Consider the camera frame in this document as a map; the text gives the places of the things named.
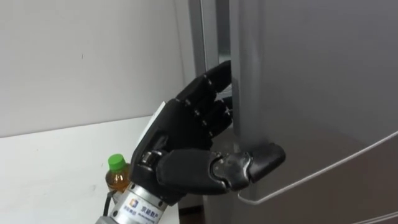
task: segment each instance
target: white label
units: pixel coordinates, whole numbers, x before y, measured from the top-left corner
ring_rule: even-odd
[[[119,211],[142,224],[157,224],[163,214],[157,207],[135,194],[129,194]]]

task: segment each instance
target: refrigerator door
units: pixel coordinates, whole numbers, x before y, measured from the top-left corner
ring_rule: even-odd
[[[356,223],[398,211],[397,12],[387,0],[230,0],[237,146],[272,141],[287,154],[242,196],[367,151],[258,206],[206,197],[208,223]]]

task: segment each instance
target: white table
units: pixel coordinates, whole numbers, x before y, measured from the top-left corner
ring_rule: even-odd
[[[150,117],[0,139],[0,220],[94,223],[103,212],[111,154],[130,160]],[[160,224],[178,224],[177,205]]]

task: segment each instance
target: white wall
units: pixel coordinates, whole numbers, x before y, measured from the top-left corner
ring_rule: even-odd
[[[173,0],[0,1],[0,137],[152,114],[183,87],[175,11]]]

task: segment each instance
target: robotic arm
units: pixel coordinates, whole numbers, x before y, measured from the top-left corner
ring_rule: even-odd
[[[227,61],[166,103],[132,155],[132,183],[110,216],[96,224],[156,224],[166,207],[186,194],[241,190],[284,162],[284,150],[273,143],[249,152],[210,151],[211,139],[233,121],[231,99],[216,100],[229,84]]]

